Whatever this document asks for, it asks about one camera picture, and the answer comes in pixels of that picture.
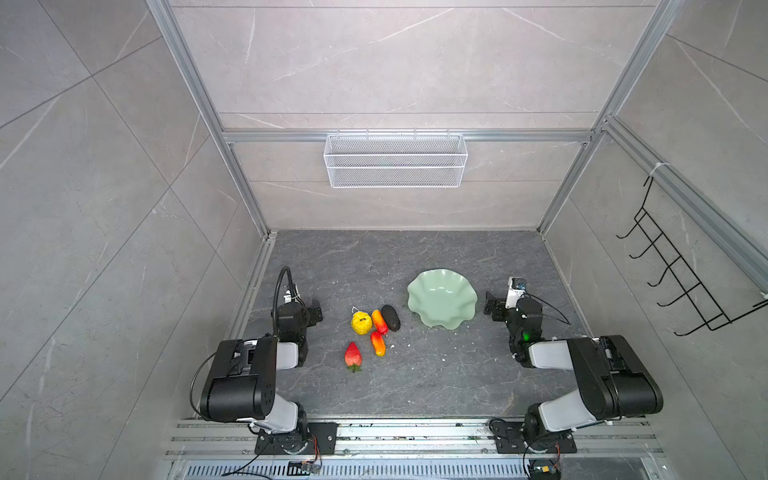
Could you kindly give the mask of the red yellow mango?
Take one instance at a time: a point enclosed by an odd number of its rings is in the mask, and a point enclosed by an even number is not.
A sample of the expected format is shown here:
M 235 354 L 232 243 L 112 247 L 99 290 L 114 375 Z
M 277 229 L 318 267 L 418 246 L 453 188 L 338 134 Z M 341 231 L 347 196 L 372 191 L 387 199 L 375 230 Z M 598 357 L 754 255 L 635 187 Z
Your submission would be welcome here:
M 384 339 L 384 336 L 381 333 L 379 333 L 378 331 L 373 331 L 370 335 L 370 341 L 376 356 L 383 357 L 386 355 L 386 352 L 387 352 L 386 341 Z
M 376 331 L 380 335 L 384 336 L 389 332 L 389 326 L 380 310 L 374 310 L 371 314 L 371 318 Z

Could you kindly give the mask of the red strawberry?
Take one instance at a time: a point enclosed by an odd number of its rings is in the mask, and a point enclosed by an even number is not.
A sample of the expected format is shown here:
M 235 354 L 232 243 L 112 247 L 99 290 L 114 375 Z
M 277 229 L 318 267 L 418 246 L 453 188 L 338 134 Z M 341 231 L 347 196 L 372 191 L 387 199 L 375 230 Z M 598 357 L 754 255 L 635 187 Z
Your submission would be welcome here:
M 362 355 L 355 342 L 351 342 L 345 353 L 344 362 L 346 368 L 351 372 L 358 372 L 362 370 Z

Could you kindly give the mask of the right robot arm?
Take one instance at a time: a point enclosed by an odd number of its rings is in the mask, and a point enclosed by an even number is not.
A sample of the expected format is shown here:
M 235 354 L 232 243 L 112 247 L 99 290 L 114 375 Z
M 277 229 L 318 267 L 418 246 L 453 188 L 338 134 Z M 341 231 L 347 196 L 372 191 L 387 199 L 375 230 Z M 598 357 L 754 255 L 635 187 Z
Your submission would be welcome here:
M 514 304 L 487 293 L 483 313 L 505 324 L 510 352 L 522 367 L 571 371 L 576 379 L 575 390 L 529 406 L 520 432 L 498 433 L 499 439 L 520 438 L 545 452 L 574 430 L 662 410 L 660 387 L 623 336 L 546 339 L 542 303 L 528 293 Z

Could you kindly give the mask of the yellow fruit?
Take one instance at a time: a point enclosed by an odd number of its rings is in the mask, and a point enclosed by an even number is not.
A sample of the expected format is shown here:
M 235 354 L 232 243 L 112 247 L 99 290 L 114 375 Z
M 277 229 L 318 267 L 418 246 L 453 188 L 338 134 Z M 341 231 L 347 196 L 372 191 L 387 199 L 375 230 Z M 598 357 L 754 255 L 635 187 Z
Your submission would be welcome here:
M 357 335 L 366 335 L 373 329 L 372 318 L 364 311 L 355 311 L 350 325 Z

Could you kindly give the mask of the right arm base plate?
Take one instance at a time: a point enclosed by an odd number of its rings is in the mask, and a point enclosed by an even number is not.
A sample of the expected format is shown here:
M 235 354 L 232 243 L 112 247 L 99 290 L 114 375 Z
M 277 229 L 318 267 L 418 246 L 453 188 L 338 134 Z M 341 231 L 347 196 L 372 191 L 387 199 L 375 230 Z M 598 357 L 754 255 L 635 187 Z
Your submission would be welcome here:
M 511 421 L 492 418 L 488 428 L 494 438 L 499 454 L 573 454 L 577 446 L 570 431 L 549 432 L 539 431 L 536 426 L 527 425 L 524 421 Z

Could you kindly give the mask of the dark avocado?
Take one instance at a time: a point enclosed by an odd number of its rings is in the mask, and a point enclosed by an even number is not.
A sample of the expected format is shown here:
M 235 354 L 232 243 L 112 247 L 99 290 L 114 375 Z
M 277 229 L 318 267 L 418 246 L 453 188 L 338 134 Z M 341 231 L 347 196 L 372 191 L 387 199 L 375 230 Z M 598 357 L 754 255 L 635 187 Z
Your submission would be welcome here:
M 380 311 L 388 329 L 393 332 L 399 331 L 401 328 L 401 320 L 395 308 L 391 305 L 384 305 Z

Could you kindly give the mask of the light green wavy bowl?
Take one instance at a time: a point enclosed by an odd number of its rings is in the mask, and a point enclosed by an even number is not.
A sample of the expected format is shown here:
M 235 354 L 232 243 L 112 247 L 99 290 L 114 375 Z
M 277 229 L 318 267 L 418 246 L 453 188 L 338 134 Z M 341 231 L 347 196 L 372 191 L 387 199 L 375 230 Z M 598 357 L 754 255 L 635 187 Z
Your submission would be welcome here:
M 433 269 L 419 273 L 407 286 L 407 306 L 427 327 L 455 330 L 476 314 L 478 295 L 460 273 Z

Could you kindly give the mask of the aluminium mounting rail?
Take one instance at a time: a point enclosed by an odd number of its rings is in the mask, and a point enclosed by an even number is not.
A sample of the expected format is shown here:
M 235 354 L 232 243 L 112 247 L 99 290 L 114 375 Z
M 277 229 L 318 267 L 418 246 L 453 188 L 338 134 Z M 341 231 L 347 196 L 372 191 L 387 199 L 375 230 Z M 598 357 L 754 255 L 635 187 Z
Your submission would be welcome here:
M 550 434 L 529 447 L 518 418 L 341 418 L 314 419 L 308 425 L 313 453 L 326 459 L 521 457 L 535 453 L 577 457 L 646 457 L 663 449 L 648 421 L 613 421 Z M 181 420 L 161 444 L 167 458 L 247 459 L 267 447 L 268 457 L 286 452 L 270 435 L 244 424 Z

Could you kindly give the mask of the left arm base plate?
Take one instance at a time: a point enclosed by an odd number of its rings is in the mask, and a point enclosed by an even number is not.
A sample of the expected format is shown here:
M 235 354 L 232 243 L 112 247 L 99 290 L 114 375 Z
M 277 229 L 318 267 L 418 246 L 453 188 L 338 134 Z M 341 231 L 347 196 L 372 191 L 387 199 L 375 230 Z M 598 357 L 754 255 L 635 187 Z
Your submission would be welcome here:
M 254 449 L 261 455 L 331 455 L 337 442 L 338 423 L 310 422 L 290 433 L 267 434 L 260 431 Z

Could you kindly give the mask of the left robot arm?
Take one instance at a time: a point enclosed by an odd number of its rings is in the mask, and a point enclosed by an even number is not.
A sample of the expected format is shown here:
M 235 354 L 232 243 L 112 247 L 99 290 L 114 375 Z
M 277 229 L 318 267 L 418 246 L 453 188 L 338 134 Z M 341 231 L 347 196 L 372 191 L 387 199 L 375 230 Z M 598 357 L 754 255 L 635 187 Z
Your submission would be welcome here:
M 204 361 L 210 369 L 200 394 L 190 397 L 190 405 L 204 420 L 247 423 L 292 452 L 310 441 L 310 430 L 304 408 L 277 393 L 277 372 L 304 365 L 307 330 L 320 323 L 323 314 L 317 300 L 309 305 L 293 300 L 273 312 L 277 315 L 274 334 L 220 342 Z

